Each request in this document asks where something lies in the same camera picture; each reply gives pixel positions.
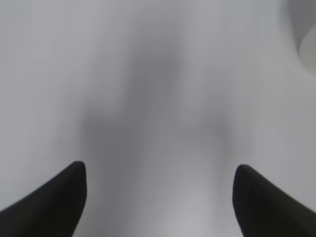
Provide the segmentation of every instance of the white floor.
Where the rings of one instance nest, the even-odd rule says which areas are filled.
[[[240,237],[240,163],[316,210],[316,78],[298,57],[315,10],[0,1],[0,208],[83,160],[77,237]]]

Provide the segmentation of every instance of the white surface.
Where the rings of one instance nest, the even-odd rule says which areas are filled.
[[[241,236],[240,163],[316,210],[311,6],[0,1],[0,207],[79,159],[78,237]]]

